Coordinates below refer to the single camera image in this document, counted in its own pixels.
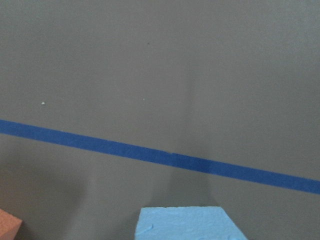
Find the orange foam block left side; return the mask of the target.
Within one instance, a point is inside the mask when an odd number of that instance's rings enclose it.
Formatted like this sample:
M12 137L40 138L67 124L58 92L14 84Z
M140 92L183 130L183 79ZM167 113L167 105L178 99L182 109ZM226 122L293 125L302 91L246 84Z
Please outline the orange foam block left side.
M21 225L22 220L10 213L0 210L0 240L14 240Z

